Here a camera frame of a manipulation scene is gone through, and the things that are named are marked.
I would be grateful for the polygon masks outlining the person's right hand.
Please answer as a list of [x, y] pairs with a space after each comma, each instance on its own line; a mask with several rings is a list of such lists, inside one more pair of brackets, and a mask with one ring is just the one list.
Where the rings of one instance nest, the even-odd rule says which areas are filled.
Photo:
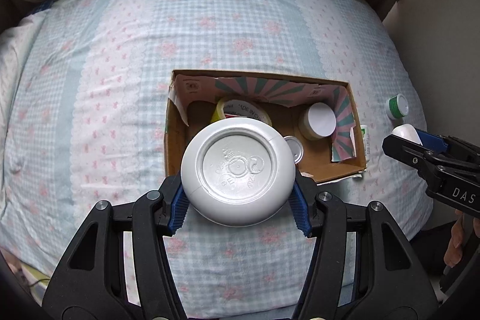
[[449, 267], [456, 266], [462, 258], [462, 243], [464, 240], [463, 213], [455, 210], [457, 220], [451, 228], [451, 238], [447, 251], [444, 255], [444, 262]]

